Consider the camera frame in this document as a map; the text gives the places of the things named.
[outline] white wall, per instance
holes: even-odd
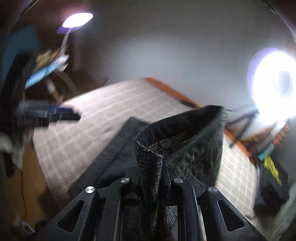
[[[252,103],[246,73],[255,53],[295,51],[286,26],[260,0],[110,0],[93,8],[76,34],[84,71],[98,81],[108,76],[108,84],[155,77],[201,105]]]

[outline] lampshade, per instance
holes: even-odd
[[[93,18],[93,14],[88,12],[81,12],[71,15],[58,28],[57,34],[72,33],[80,29],[84,24]]]
[[[62,24],[64,28],[76,28],[86,24],[93,18],[93,14],[89,12],[81,12],[71,15]]]

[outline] bed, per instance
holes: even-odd
[[[47,185],[60,208],[71,184],[87,169],[131,116],[155,122],[191,108],[145,79],[123,81],[88,92],[63,104],[81,112],[78,123],[61,122],[35,129],[33,141]],[[224,135],[216,187],[250,220],[258,185],[257,172]]]

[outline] black bag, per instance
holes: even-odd
[[[254,211],[256,214],[276,216],[289,198],[288,175],[269,156],[258,165],[260,178]]]

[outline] dark gray fabric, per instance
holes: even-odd
[[[103,188],[124,177],[127,169],[136,166],[134,138],[147,122],[130,117],[119,133],[72,184],[68,195],[73,199],[88,186]]]
[[[226,113],[206,106],[147,126],[135,138],[140,175],[141,236],[177,240],[177,208],[165,207],[159,193],[163,161],[193,186],[212,186],[218,175]]]

